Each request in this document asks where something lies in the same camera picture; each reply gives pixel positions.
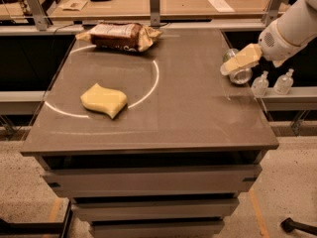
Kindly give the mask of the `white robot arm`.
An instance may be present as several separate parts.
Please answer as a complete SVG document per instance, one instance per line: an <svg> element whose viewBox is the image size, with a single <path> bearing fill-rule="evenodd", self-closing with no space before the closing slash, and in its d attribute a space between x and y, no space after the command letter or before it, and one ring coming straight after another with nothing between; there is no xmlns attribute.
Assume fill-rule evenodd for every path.
<svg viewBox="0 0 317 238"><path fill-rule="evenodd" d="M261 58L280 67L317 37L317 0L297 0L281 17L272 21L256 44L248 44L233 58L225 61L220 72L252 68Z"/></svg>

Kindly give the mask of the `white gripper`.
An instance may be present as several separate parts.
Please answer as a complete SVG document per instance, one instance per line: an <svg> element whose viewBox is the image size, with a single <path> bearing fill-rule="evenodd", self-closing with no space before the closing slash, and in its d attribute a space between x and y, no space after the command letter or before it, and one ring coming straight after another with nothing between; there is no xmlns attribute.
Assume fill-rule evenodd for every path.
<svg viewBox="0 0 317 238"><path fill-rule="evenodd" d="M225 61L220 72L228 75L233 71L256 66L261 57L272 61L275 67L280 67L286 60L303 50L305 46L295 46L286 41L279 33L277 21L271 22L259 36L257 44L249 44Z"/></svg>

